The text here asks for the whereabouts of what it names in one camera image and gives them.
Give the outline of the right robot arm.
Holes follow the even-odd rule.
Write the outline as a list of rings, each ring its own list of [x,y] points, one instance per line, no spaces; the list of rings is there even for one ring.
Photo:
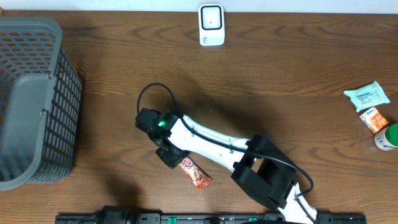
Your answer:
[[[164,114],[147,108],[136,116],[136,127],[158,147],[156,154],[169,168],[186,163],[192,152],[231,171],[231,178],[246,195],[270,210],[278,210],[287,222],[315,223],[318,212],[305,199],[296,175],[298,168],[269,139],[252,139],[218,133],[176,110]]]

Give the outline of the small orange snack box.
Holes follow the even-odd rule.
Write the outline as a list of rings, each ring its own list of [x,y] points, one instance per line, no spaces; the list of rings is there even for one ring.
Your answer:
[[[363,112],[359,118],[373,133],[379,132],[389,123],[374,106]]]

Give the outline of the red chocolate bar wrapper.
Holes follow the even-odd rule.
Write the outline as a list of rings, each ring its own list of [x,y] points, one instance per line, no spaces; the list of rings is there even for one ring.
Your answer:
[[[189,176],[197,189],[202,189],[213,181],[190,157],[184,158],[179,166]]]

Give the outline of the green lid jar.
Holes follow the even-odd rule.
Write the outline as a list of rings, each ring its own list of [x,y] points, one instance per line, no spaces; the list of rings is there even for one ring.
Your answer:
[[[376,146],[383,151],[390,151],[398,148],[398,124],[383,128],[374,136]]]

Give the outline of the teal toilet tissue pack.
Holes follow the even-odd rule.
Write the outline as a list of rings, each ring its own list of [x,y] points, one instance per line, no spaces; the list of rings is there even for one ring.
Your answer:
[[[343,94],[350,98],[357,112],[373,106],[390,103],[389,98],[378,82],[372,82],[356,90],[345,90]]]

